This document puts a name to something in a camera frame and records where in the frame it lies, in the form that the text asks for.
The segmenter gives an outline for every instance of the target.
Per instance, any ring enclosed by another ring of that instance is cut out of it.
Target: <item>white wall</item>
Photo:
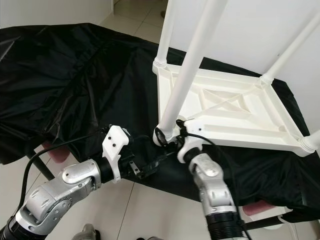
[[[174,0],[170,46],[186,51],[206,0]],[[206,57],[263,74],[320,9],[320,0],[229,0]],[[311,132],[320,129],[320,26],[276,76],[295,95]]]
[[[112,10],[112,0],[0,0],[0,27],[100,24]]]

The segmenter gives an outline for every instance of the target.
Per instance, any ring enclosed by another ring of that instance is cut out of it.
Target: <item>black connector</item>
[[[164,135],[164,133],[158,127],[156,127],[154,129],[154,133],[155,133],[155,136],[158,139],[158,142],[161,145],[161,147],[168,146],[168,142],[166,140],[166,136]]]
[[[222,212],[205,217],[211,240],[243,237],[244,222],[236,212]]]
[[[202,152],[198,147],[191,148],[189,151],[185,153],[183,156],[183,160],[186,164],[189,164],[192,159],[194,159],[196,156],[200,155]]]
[[[114,173],[106,157],[97,157],[94,160],[100,169],[101,183],[105,184],[114,179]]]
[[[34,234],[24,229],[13,216],[0,231],[0,240],[44,240],[47,235]]]

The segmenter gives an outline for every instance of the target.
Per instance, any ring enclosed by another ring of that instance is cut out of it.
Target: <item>wire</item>
[[[238,217],[240,218],[241,220],[241,216],[240,216],[240,210],[239,210],[239,189],[237,187],[237,182],[236,182],[236,177],[235,177],[235,173],[233,171],[233,168],[231,166],[231,163],[230,163],[230,160],[228,158],[228,156],[226,156],[226,154],[220,149],[220,147],[218,147],[217,145],[215,145],[211,140],[209,140],[208,138],[204,137],[204,136],[201,136],[201,135],[197,135],[197,134],[192,134],[192,133],[185,133],[184,134],[185,136],[190,136],[190,137],[194,137],[194,138],[199,138],[199,139],[202,139],[202,140],[205,140],[206,142],[210,143],[212,146],[214,146],[226,159],[226,162],[228,164],[228,167],[230,169],[230,174],[231,174],[231,179],[232,179],[232,183],[233,183],[233,186],[234,186],[234,200],[235,200],[235,209],[236,209],[236,213],[238,215]],[[245,228],[245,226],[243,224],[241,224],[241,227],[244,231],[244,233],[246,234],[247,238],[249,240],[252,240],[250,234],[248,233],[247,229]]]
[[[278,219],[279,219],[280,222],[289,225],[290,233],[291,233],[291,236],[292,236],[293,240],[299,240],[299,238],[298,238],[298,233],[297,233],[297,229],[296,229],[296,228],[294,229],[294,223],[291,223],[291,222],[288,222],[288,221],[284,220],[284,219],[282,218],[282,217],[283,217],[282,214],[281,214],[281,215],[278,215],[277,217],[278,217]]]
[[[100,133],[101,130],[99,131],[96,131],[94,133],[91,133],[89,135],[86,135],[86,136],[82,136],[82,137],[78,137],[78,138],[75,138],[75,139],[72,139],[72,140],[69,140],[69,141],[66,141],[66,142],[63,142],[63,143],[60,143],[60,144],[57,144],[57,145],[53,145],[51,147],[48,147],[44,150],[41,150],[39,151],[37,154],[33,155],[31,157],[31,159],[29,160],[29,162],[27,163],[26,167],[25,167],[25,170],[24,170],[24,174],[23,174],[23,180],[22,180],[22,187],[21,187],[21,196],[20,196],[20,202],[19,202],[19,205],[16,209],[16,212],[14,213],[14,215],[19,211],[19,209],[23,206],[24,202],[25,202],[25,198],[26,198],[26,191],[27,191],[27,182],[28,182],[28,175],[29,175],[29,171],[30,171],[30,168],[32,166],[32,164],[38,159],[39,156],[41,156],[42,154],[46,153],[46,152],[49,152],[51,150],[54,150],[54,149],[57,149],[57,148],[60,148],[64,145],[68,145],[68,144],[71,144],[73,142],[76,142],[76,141],[79,141],[79,140],[82,140],[82,139],[87,139],[89,137],[92,137],[98,133]]]

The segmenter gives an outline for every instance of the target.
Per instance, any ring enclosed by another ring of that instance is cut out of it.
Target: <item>pink object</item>
[[[255,214],[259,214],[261,212],[267,211],[269,209],[273,209],[276,208],[276,206],[271,205],[263,200],[260,200],[258,202],[255,203],[251,203],[248,205],[245,205],[242,207],[243,212],[247,215],[247,216],[252,216]]]
[[[44,149],[47,149],[52,146],[48,141],[42,143]],[[51,150],[48,152],[50,158],[57,164],[63,163],[70,154],[70,151],[66,146],[59,147],[57,149]]]

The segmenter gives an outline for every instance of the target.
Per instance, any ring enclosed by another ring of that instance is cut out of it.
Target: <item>black cloth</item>
[[[157,77],[152,63],[158,45],[93,24],[19,26],[0,29],[0,162],[25,154],[35,139],[63,142],[109,124],[134,135],[152,136],[158,123]],[[181,65],[185,52],[169,49],[167,61]],[[204,58],[200,66],[247,76],[259,74]],[[304,136],[309,134],[287,84],[272,84]],[[104,136],[69,146],[78,161],[100,158]],[[162,150],[151,142],[145,148]],[[320,217],[320,159],[317,153],[222,146],[235,171],[241,205],[263,199]],[[205,150],[215,157],[212,147]],[[225,181],[234,192],[230,170]],[[189,199],[199,200],[188,172],[174,156],[146,179],[129,179]]]

